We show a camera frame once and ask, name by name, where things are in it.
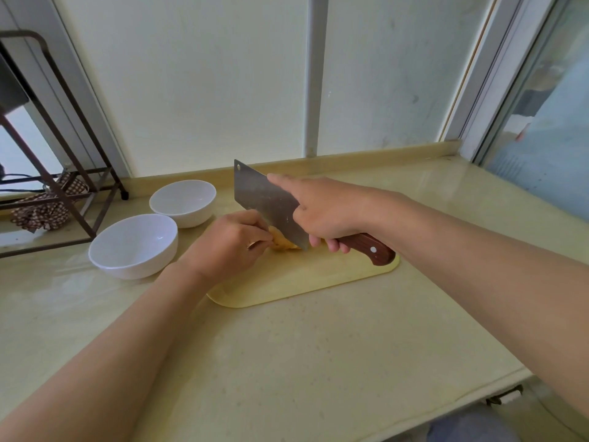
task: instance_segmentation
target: person's left hand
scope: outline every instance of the person's left hand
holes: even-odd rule
[[[213,222],[177,263],[217,284],[254,265],[271,243],[260,213],[239,211]]]

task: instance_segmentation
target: person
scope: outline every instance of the person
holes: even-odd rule
[[[435,282],[530,370],[589,416],[589,266],[398,192],[269,174],[300,206],[313,246],[366,232]],[[107,329],[0,424],[1,441],[125,440],[190,312],[270,245],[254,210],[215,221]]]

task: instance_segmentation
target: empty bowl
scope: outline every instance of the empty bowl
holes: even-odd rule
[[[213,215],[215,186],[202,180],[184,180],[157,190],[149,200],[154,213],[174,219],[178,228],[192,228]]]
[[[178,227],[165,215],[143,214],[109,226],[90,244],[88,257],[119,279],[151,276],[168,265],[178,249]]]

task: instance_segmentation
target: forearm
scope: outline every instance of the forearm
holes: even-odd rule
[[[531,370],[589,414],[589,267],[393,192],[369,232],[397,250]]]
[[[124,440],[166,354],[211,287],[167,267],[121,317],[0,424],[0,440]]]

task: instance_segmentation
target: bowl rim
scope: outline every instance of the bowl rim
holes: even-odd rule
[[[153,256],[148,257],[147,259],[142,259],[139,262],[135,262],[129,265],[122,265],[122,266],[108,266],[108,265],[103,265],[101,263],[96,262],[91,254],[92,251],[92,246],[94,245],[94,242],[96,242],[98,240],[98,238],[100,237],[100,235],[105,232],[106,230],[108,230],[109,228],[114,227],[115,225],[117,225],[118,223],[121,222],[126,222],[128,220],[134,220],[137,219],[137,217],[141,217],[143,215],[156,215],[158,217],[166,217],[166,219],[169,219],[169,223],[174,225],[175,228],[175,232],[174,232],[174,236],[172,237],[172,239],[168,242],[168,245],[166,245],[166,248],[164,248],[162,251],[160,251],[159,253],[154,254]],[[178,238],[178,224],[174,221],[173,218],[168,217],[167,215],[163,215],[163,214],[138,214],[138,215],[132,215],[131,217],[127,217],[126,219],[122,219],[119,220],[118,222],[113,223],[110,226],[107,226],[105,229],[103,229],[102,231],[100,231],[100,234],[97,234],[96,237],[94,237],[93,241],[90,242],[90,246],[88,247],[88,259],[90,259],[90,262],[92,262],[92,264],[102,270],[122,270],[122,269],[126,269],[126,268],[132,268],[132,267],[137,267],[138,265],[141,265],[142,263],[145,262],[149,262],[151,259],[154,259],[156,257],[158,257],[161,253],[163,253],[164,251],[166,251],[170,245],[172,245],[172,243],[174,243],[174,240]]]
[[[152,205],[151,202],[152,202],[153,198],[156,196],[156,194],[158,194],[160,191],[164,190],[168,186],[172,186],[173,184],[185,183],[187,181],[198,181],[199,183],[205,183],[205,184],[210,185],[213,188],[213,198],[207,204],[205,204],[204,206],[201,206],[200,208],[196,208],[196,209],[193,209],[193,210],[190,210],[190,211],[186,211],[186,212],[182,212],[182,213],[178,213],[178,214],[165,213],[165,212],[162,212],[162,211],[160,211],[160,210],[158,210],[158,209],[156,209],[156,208],[153,207],[153,205]],[[187,215],[187,214],[192,214],[192,213],[195,213],[195,212],[198,212],[198,211],[202,211],[207,206],[210,206],[210,204],[213,201],[215,201],[216,198],[217,198],[217,188],[212,183],[209,183],[208,181],[196,180],[196,179],[179,180],[179,181],[175,181],[173,183],[166,184],[165,186],[160,187],[157,191],[153,192],[153,194],[151,194],[151,197],[149,198],[149,207],[151,208],[151,210],[154,213],[159,214],[159,215],[167,215],[168,217],[181,217],[182,215]]]

